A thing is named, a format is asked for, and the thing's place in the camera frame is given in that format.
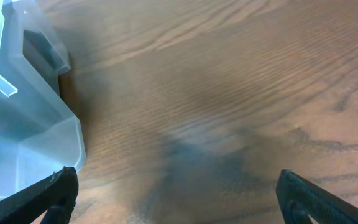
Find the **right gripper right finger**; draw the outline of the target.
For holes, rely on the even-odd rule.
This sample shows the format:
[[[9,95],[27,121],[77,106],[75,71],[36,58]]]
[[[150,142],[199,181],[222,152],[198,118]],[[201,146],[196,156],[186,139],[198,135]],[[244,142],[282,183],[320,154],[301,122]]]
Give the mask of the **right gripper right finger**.
[[[302,178],[291,170],[282,170],[276,196],[286,224],[318,223],[358,224],[358,208]]]

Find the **clear plastic storage bin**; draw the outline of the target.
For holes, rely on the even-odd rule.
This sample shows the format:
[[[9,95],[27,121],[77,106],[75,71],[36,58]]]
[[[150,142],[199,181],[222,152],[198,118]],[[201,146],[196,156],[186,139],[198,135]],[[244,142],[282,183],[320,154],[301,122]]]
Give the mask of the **clear plastic storage bin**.
[[[80,120],[60,97],[68,52],[35,1],[0,0],[0,201],[60,171],[80,170]]]

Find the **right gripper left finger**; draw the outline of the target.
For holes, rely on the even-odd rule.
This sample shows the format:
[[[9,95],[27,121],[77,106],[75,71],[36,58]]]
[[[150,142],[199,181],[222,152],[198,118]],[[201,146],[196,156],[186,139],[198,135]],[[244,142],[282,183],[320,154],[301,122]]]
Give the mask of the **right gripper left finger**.
[[[79,183],[74,167],[63,167],[51,176],[0,201],[0,223],[66,224],[76,205]]]

